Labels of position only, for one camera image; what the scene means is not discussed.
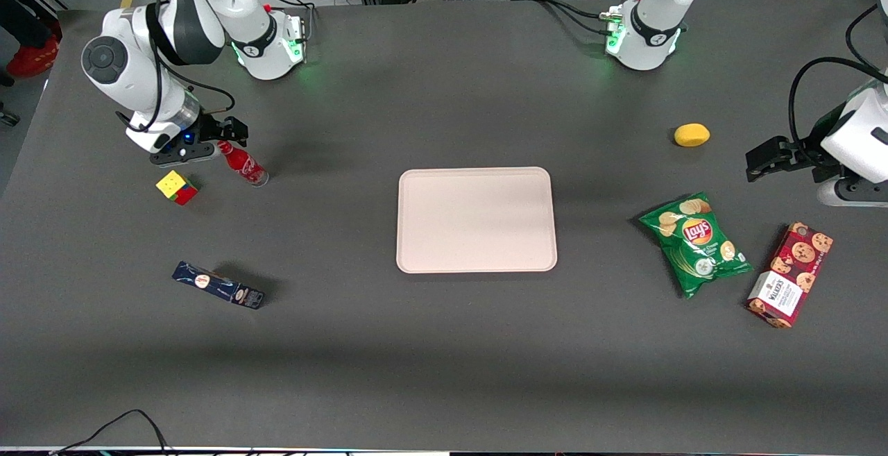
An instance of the blue box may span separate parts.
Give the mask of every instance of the blue box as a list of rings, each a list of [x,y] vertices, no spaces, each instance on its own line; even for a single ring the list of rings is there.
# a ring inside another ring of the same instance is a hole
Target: blue box
[[[266,297],[266,294],[258,289],[242,285],[240,282],[232,281],[228,277],[220,276],[210,270],[201,269],[187,261],[178,263],[176,271],[172,273],[172,278],[178,282],[186,283],[186,285],[203,289],[208,294],[241,307],[259,308],[262,299]]]

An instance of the lemon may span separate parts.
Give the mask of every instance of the lemon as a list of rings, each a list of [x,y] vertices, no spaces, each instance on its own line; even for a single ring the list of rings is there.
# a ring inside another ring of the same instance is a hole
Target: lemon
[[[710,139],[710,131],[699,123],[683,124],[675,130],[675,143],[682,147],[701,146]]]

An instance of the red bottle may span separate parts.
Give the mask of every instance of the red bottle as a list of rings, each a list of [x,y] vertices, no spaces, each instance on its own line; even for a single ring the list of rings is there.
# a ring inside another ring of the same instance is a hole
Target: red bottle
[[[219,140],[216,145],[219,147],[219,151],[225,155],[228,166],[237,171],[238,175],[244,177],[244,180],[250,182],[251,186],[262,187],[268,183],[268,172],[247,151],[235,149],[231,143],[225,140]]]

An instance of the green chip bag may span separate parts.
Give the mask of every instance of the green chip bag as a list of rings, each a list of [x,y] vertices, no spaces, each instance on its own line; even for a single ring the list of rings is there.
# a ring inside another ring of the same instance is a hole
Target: green chip bag
[[[685,298],[697,294],[705,282],[752,270],[719,228],[704,193],[647,213],[641,223],[656,232]]]

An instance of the rubik's cube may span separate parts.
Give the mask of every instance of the rubik's cube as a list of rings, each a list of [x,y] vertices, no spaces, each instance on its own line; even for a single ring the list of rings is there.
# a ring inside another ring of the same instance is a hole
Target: rubik's cube
[[[197,187],[175,171],[170,171],[166,177],[161,178],[157,182],[157,188],[176,204],[185,204],[197,195]]]

